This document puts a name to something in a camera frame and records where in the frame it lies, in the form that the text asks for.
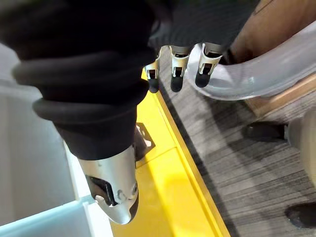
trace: floor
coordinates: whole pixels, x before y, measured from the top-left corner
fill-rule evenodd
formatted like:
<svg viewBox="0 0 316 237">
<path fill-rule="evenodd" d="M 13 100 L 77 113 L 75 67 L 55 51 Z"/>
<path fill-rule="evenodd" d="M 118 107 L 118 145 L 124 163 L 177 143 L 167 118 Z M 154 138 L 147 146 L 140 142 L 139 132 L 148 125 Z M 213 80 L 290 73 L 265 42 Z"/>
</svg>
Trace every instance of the floor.
<svg viewBox="0 0 316 237">
<path fill-rule="evenodd" d="M 255 120 L 242 101 L 216 101 L 187 81 L 170 90 L 171 60 L 160 58 L 161 91 L 232 237 L 316 237 L 284 216 L 292 204 L 316 201 L 316 188 L 287 143 L 254 142 L 241 129 Z M 289 121 L 316 105 L 309 94 L 264 120 Z"/>
</svg>

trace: wooden surface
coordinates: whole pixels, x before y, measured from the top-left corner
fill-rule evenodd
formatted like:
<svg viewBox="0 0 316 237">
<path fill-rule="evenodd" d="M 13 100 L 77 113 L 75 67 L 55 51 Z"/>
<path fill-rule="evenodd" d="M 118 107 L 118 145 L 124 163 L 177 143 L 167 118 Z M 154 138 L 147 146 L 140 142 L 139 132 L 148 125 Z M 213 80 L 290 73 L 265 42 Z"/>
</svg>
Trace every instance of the wooden surface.
<svg viewBox="0 0 316 237">
<path fill-rule="evenodd" d="M 309 75 L 283 93 L 245 100 L 257 117 L 268 115 L 316 90 L 316 74 Z"/>
<path fill-rule="evenodd" d="M 277 47 L 316 20 L 316 0 L 261 0 L 234 41 L 236 63 Z"/>
</svg>

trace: yellow platform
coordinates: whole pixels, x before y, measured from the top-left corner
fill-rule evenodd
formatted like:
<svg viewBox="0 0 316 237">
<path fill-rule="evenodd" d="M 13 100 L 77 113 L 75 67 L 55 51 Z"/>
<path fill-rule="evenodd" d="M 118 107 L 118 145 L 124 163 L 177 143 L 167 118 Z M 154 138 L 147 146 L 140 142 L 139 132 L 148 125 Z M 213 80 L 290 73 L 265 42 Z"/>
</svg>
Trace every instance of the yellow platform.
<svg viewBox="0 0 316 237">
<path fill-rule="evenodd" d="M 160 92 L 148 92 L 137 112 L 156 146 L 137 162 L 137 214 L 111 223 L 114 237 L 229 237 Z"/>
</svg>

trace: black sleeve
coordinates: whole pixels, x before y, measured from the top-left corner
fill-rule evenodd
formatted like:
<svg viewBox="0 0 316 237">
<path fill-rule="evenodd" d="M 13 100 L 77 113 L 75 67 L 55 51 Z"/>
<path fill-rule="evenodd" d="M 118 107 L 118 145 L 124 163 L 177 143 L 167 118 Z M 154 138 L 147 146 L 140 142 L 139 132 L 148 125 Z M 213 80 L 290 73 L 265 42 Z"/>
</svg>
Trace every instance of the black sleeve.
<svg viewBox="0 0 316 237">
<path fill-rule="evenodd" d="M 17 53 L 19 84 L 80 159 L 104 159 L 132 143 L 153 14 L 142 1 L 34 0 L 0 3 L 0 41 Z"/>
</svg>

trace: person's foot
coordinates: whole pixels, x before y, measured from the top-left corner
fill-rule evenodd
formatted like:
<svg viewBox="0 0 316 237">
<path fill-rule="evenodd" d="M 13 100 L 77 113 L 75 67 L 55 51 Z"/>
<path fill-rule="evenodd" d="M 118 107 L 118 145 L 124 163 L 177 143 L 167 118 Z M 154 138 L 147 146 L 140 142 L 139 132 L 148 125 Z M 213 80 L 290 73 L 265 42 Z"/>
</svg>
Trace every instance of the person's foot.
<svg viewBox="0 0 316 237">
<path fill-rule="evenodd" d="M 245 138 L 261 142 L 284 141 L 286 124 L 276 124 L 273 122 L 254 122 L 246 126 L 242 133 Z"/>
<path fill-rule="evenodd" d="M 298 228 L 316 228 L 316 202 L 291 206 L 285 215 Z"/>
</svg>

